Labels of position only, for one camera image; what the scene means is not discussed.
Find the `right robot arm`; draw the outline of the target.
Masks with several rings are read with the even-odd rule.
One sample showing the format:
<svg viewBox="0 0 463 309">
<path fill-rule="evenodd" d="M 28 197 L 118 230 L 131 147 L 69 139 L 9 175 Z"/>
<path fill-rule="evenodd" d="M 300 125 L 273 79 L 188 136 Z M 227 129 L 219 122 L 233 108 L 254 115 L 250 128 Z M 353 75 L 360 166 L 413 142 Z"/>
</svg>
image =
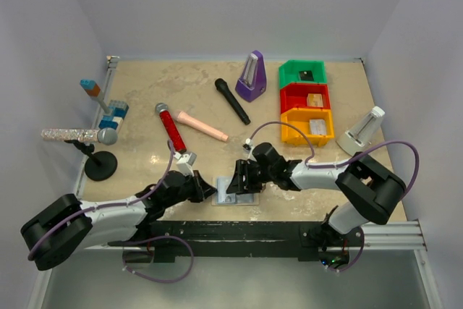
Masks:
<svg viewBox="0 0 463 309">
<path fill-rule="evenodd" d="M 333 208 L 307 237 L 319 247 L 339 245 L 367 222 L 386 224 L 406 191 L 405 183 L 381 163 L 368 154 L 358 156 L 342 164 L 308 166 L 302 160 L 286 160 L 270 143 L 261 143 L 250 159 L 236 161 L 226 192 L 259 193 L 269 182 L 286 191 L 338 190 L 347 202 Z"/>
</svg>

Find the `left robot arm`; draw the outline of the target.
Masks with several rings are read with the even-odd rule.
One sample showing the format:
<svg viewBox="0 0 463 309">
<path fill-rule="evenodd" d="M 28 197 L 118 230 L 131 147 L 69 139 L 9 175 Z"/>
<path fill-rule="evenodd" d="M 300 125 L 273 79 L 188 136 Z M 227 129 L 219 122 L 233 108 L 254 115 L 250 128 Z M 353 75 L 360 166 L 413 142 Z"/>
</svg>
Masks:
<svg viewBox="0 0 463 309">
<path fill-rule="evenodd" d="M 27 258 L 45 271 L 87 247 L 142 245 L 168 208 L 185 201 L 202 203 L 216 191 L 199 171 L 191 175 L 170 171 L 158 183 L 122 200 L 90 202 L 63 195 L 22 226 Z"/>
</svg>

